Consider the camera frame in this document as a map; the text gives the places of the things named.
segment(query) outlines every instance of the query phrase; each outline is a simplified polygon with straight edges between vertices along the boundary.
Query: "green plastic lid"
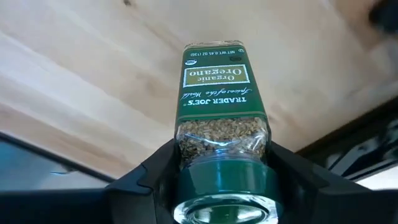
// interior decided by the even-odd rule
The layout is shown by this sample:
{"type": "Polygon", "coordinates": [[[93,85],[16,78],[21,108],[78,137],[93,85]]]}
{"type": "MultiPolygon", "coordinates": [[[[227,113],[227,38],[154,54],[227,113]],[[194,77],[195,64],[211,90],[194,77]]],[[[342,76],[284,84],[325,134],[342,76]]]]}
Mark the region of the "green plastic lid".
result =
{"type": "Polygon", "coordinates": [[[283,211],[277,174],[260,161],[194,164],[181,171],[177,190],[179,223],[277,223],[283,211]]]}

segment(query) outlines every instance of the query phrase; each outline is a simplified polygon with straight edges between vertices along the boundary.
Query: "dried herbs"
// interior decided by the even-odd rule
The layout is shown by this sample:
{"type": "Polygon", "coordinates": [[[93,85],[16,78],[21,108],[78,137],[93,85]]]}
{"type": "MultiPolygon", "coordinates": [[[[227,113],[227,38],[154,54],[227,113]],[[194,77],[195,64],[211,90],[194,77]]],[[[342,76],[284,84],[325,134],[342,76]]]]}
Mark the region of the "dried herbs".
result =
{"type": "Polygon", "coordinates": [[[180,124],[176,140],[184,164],[201,155],[240,152],[262,157],[269,133],[258,117],[193,120],[180,124]]]}

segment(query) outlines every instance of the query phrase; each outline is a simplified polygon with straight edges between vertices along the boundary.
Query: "green label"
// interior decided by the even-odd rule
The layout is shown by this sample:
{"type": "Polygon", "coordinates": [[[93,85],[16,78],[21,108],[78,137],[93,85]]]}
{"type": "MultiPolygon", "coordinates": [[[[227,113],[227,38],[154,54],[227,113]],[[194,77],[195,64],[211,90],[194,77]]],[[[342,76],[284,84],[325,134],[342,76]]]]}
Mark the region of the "green label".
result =
{"type": "Polygon", "coordinates": [[[244,47],[184,51],[176,124],[242,116],[266,116],[244,47]]]}

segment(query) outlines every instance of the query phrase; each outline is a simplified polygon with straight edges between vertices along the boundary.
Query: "glass jar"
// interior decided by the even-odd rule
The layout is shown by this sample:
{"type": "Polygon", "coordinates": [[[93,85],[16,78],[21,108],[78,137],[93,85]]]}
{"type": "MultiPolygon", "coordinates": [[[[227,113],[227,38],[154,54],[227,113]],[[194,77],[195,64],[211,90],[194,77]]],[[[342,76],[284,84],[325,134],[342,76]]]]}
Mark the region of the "glass jar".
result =
{"type": "Polygon", "coordinates": [[[277,174],[266,166],[271,131],[241,42],[185,47],[175,142],[176,221],[277,222],[277,174]]]}

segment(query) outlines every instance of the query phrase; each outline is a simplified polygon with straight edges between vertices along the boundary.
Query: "wooden surface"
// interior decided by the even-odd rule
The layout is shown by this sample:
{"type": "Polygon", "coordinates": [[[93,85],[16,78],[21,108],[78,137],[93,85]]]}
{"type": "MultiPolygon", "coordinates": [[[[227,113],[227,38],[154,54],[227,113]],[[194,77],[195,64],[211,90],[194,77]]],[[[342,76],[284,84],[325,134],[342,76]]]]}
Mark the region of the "wooden surface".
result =
{"type": "Polygon", "coordinates": [[[120,177],[173,136],[184,45],[239,39],[297,151],[398,94],[396,41],[337,3],[0,1],[0,130],[120,177]]]}

